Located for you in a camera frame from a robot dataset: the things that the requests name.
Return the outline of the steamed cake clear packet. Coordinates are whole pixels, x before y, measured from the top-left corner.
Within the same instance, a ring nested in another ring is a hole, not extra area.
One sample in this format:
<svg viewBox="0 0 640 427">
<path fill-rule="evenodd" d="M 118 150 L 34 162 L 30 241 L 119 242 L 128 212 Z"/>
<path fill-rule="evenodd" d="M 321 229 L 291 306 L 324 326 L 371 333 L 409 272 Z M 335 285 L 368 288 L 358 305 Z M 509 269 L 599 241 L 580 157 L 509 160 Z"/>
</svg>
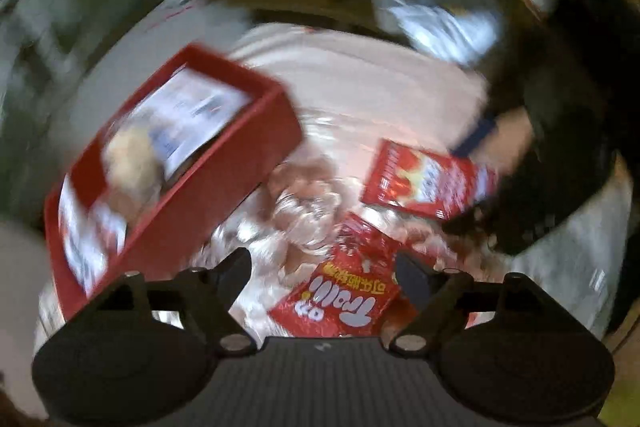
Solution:
<svg viewBox="0 0 640 427">
<path fill-rule="evenodd" d="M 102 150 L 105 178 L 110 187 L 147 202 L 160 193 L 164 169 L 157 158 L 148 129 L 125 124 Z"/>
</svg>

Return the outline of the red Trolli candy packet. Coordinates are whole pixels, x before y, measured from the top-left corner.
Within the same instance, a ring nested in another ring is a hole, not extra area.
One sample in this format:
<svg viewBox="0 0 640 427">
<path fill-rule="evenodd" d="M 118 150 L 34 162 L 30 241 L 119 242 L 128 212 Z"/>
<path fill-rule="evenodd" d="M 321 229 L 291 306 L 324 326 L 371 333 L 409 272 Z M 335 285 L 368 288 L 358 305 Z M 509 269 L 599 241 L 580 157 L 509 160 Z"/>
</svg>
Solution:
<svg viewBox="0 0 640 427">
<path fill-rule="evenodd" d="M 400 244 L 349 213 L 329 257 L 269 311 L 295 337 L 371 336 L 399 295 Z"/>
</svg>

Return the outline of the white noodle snack bag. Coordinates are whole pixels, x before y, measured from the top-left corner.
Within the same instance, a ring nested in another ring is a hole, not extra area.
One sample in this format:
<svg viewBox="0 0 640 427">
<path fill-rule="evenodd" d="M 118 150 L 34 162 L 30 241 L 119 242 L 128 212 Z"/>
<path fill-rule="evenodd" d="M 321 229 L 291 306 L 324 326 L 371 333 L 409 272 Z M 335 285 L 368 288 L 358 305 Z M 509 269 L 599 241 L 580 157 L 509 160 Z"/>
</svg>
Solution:
<svg viewBox="0 0 640 427">
<path fill-rule="evenodd" d="M 86 209 L 73 184 L 65 180 L 58 203 L 58 229 L 67 265 L 84 294 L 90 296 L 110 260 L 124 250 L 127 222 L 103 200 Z"/>
</svg>

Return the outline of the floral silver tablecloth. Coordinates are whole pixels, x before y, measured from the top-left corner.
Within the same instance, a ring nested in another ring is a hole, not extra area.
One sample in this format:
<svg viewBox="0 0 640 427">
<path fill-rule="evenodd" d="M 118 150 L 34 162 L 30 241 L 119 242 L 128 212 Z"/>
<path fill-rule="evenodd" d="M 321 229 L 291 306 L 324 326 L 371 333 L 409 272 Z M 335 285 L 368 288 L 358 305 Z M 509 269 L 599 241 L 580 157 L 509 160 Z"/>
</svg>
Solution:
<svg viewBox="0 0 640 427">
<path fill-rule="evenodd" d="M 530 277 L 593 335 L 610 325 L 631 181 L 592 131 L 503 117 L 468 153 L 479 75 L 396 44 L 265 24 L 189 44 L 105 124 L 46 202 L 65 322 L 128 270 L 166 280 L 250 252 L 233 316 L 268 336 L 390 337 L 414 312 L 405 247 L 483 282 Z"/>
</svg>

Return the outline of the white bread bag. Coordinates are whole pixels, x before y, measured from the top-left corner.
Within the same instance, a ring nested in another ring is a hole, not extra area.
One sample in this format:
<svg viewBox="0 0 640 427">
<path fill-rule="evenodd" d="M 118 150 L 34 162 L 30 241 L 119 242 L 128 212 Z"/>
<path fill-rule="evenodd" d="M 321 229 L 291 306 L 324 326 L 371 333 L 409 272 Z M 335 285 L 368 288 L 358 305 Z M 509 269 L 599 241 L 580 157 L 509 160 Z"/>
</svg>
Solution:
<svg viewBox="0 0 640 427">
<path fill-rule="evenodd" d="M 148 129 L 164 177 L 171 178 L 252 101 L 244 91 L 182 66 L 126 118 Z"/>
</svg>

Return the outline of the red cardboard box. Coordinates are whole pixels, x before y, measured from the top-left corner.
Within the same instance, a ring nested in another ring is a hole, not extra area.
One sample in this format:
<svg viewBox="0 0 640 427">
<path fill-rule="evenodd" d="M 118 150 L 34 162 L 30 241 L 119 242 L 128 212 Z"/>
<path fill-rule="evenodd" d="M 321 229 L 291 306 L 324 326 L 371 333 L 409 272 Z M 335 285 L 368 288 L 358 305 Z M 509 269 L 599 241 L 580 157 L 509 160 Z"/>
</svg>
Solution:
<svg viewBox="0 0 640 427">
<path fill-rule="evenodd" d="M 99 293 L 128 271 L 149 280 L 176 274 L 271 171 L 303 140 L 288 90 L 277 80 L 249 69 L 198 43 L 190 43 L 160 66 L 87 145 L 43 207 L 53 284 L 63 317 L 70 320 L 90 300 L 76 279 L 63 247 L 58 210 L 65 187 L 81 208 L 105 196 L 102 162 L 107 131 L 177 72 L 217 80 L 247 95 L 247 104 L 215 138 L 194 145 L 168 162 L 160 200 L 145 210 L 127 234 L 122 251 L 107 259 L 93 290 Z"/>
</svg>

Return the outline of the red green label packet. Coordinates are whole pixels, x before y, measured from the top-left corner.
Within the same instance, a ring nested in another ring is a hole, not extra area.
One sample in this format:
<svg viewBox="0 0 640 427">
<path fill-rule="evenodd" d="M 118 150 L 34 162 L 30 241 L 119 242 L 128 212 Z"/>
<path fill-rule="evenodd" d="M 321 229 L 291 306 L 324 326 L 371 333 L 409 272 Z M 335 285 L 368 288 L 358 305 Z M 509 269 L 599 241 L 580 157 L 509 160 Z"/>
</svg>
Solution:
<svg viewBox="0 0 640 427">
<path fill-rule="evenodd" d="M 498 181 L 496 169 L 468 158 L 382 140 L 360 202 L 447 221 L 494 194 Z"/>
</svg>

